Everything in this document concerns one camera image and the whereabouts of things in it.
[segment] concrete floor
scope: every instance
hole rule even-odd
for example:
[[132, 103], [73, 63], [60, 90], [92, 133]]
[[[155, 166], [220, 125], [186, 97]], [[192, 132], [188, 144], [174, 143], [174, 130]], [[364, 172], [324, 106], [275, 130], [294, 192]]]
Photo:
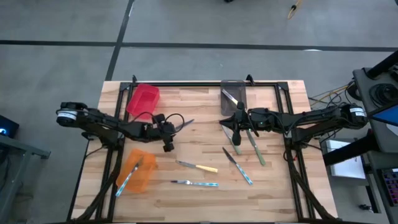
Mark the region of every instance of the concrete floor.
[[[116, 41], [128, 0], [0, 0], [0, 39]], [[286, 20], [293, 1], [136, 0], [125, 42], [396, 47], [398, 6], [393, 0], [305, 1]], [[113, 47], [0, 45], [0, 114], [21, 124], [17, 138], [50, 150], [32, 161], [12, 216], [29, 223], [66, 219], [86, 140], [63, 128], [62, 101], [96, 106]], [[305, 80], [308, 95], [336, 88], [355, 68], [371, 67], [390, 52], [305, 52], [122, 48], [112, 80]], [[342, 131], [361, 137], [366, 130]], [[339, 217], [387, 223], [363, 186], [331, 179]]]

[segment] knife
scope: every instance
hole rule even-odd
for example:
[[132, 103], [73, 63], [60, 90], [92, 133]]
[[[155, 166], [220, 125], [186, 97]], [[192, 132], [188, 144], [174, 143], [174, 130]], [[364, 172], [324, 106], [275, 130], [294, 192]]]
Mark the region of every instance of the knife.
[[229, 94], [225, 89], [221, 90], [228, 99], [230, 99], [235, 105], [238, 105], [238, 101], [231, 95]]
[[224, 150], [224, 153], [226, 154], [226, 157], [229, 159], [229, 161], [231, 161], [233, 164], [236, 165], [236, 167], [239, 169], [239, 171], [241, 172], [243, 177], [246, 179], [246, 181], [249, 183], [249, 185], [252, 185], [253, 181], [251, 181], [251, 179], [248, 177], [248, 175], [246, 175], [246, 173], [242, 170], [242, 167], [236, 163], [234, 158], [232, 158], [232, 156], [229, 154], [229, 152], [227, 152], [227, 150], [224, 147], [223, 147], [223, 150]]
[[207, 187], [218, 187], [218, 183], [195, 183], [195, 182], [190, 182], [189, 180], [172, 180], [171, 183], [207, 186]]
[[205, 171], [209, 171], [209, 172], [218, 172], [218, 169], [216, 168], [212, 168], [212, 167], [207, 167], [207, 166], [201, 166], [201, 165], [195, 165], [195, 164], [191, 164], [191, 163], [187, 163], [187, 162], [182, 162], [182, 161], [175, 161], [176, 163], [186, 166], [186, 167], [191, 167], [191, 168], [198, 168], [198, 169], [203, 169]]
[[187, 121], [187, 122], [185, 122], [185, 123], [183, 123], [183, 124], [178, 125], [177, 127], [175, 127], [175, 130], [176, 130], [176, 131], [180, 131], [181, 128], [183, 128], [183, 127], [187, 126], [188, 124], [192, 123], [194, 120], [195, 120], [195, 119], [192, 119], [192, 120], [190, 120], [190, 121]]
[[144, 160], [144, 157], [141, 157], [141, 158], [138, 160], [137, 164], [132, 168], [130, 174], [126, 177], [126, 180], [124, 180], [122, 186], [120, 186], [119, 190], [116, 192], [116, 196], [117, 196], [117, 197], [120, 196], [120, 194], [122, 193], [124, 187], [125, 187], [126, 184], [129, 182], [129, 179], [130, 179], [132, 173], [133, 173], [134, 171], [136, 171], [136, 170], [138, 169], [139, 166], [141, 166], [143, 160]]
[[237, 153], [238, 155], [242, 154], [242, 151], [241, 151], [241, 149], [239, 148], [239, 146], [235, 146], [235, 145], [234, 145], [234, 142], [232, 142], [232, 137], [231, 137], [231, 135], [228, 133], [226, 127], [224, 127], [223, 125], [221, 125], [221, 127], [223, 128], [223, 131], [224, 131], [225, 135], [226, 135], [227, 138], [229, 139], [229, 142], [230, 142], [231, 145], [234, 147], [236, 153]]
[[265, 161], [264, 158], [262, 157], [261, 152], [260, 152], [260, 150], [259, 150], [259, 148], [258, 148], [256, 142], [254, 141], [253, 136], [252, 136], [251, 133], [250, 133], [250, 129], [246, 130], [246, 133], [248, 134], [250, 143], [251, 143], [251, 145], [254, 147], [254, 150], [255, 150], [255, 152], [256, 152], [256, 154], [257, 154], [257, 157], [258, 157], [259, 160], [260, 160], [261, 165], [264, 166], [264, 165], [266, 164], [266, 161]]

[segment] blue-handled knife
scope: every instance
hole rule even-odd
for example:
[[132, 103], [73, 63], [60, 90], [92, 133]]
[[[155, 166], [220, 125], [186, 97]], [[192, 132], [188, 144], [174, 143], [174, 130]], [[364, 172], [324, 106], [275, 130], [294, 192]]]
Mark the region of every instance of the blue-handled knife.
[[199, 183], [199, 182], [191, 182], [189, 180], [172, 180], [171, 183], [188, 184], [188, 185], [205, 186], [205, 187], [218, 187], [218, 183]]
[[226, 157], [229, 159], [229, 161], [231, 161], [233, 164], [236, 165], [236, 167], [239, 169], [239, 171], [241, 172], [243, 177], [246, 179], [246, 181], [249, 183], [249, 185], [252, 185], [253, 181], [251, 181], [251, 179], [248, 177], [248, 175], [246, 175], [246, 173], [243, 171], [242, 167], [239, 166], [238, 163], [236, 163], [234, 158], [232, 158], [231, 154], [224, 147], [223, 147], [223, 150], [224, 150], [224, 153], [226, 154]]
[[117, 197], [120, 196], [120, 194], [122, 193], [124, 187], [125, 187], [126, 184], [129, 182], [129, 179], [130, 179], [132, 173], [133, 173], [134, 171], [136, 171], [136, 170], [138, 169], [139, 166], [141, 166], [143, 160], [144, 160], [144, 157], [141, 157], [141, 158], [138, 160], [137, 164], [132, 168], [131, 172], [130, 172], [129, 175], [126, 177], [126, 180], [124, 180], [122, 186], [120, 186], [119, 190], [116, 192], [116, 196], [117, 196]]

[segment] cable bundle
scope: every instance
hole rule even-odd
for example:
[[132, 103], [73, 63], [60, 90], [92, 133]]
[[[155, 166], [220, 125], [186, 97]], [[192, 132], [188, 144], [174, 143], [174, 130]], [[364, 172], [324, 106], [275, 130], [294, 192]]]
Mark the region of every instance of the cable bundle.
[[388, 103], [398, 100], [398, 89], [389, 83], [382, 83], [372, 86], [369, 95], [376, 107], [382, 107]]

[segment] red plastic bin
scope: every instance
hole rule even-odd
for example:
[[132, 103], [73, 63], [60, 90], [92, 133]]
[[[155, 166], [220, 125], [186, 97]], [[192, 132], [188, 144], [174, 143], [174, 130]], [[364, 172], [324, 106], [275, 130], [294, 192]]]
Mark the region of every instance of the red plastic bin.
[[[134, 117], [142, 112], [153, 113], [159, 96], [159, 88], [148, 84], [138, 84], [126, 110]], [[140, 118], [151, 119], [152, 117], [149, 114], [143, 114]]]

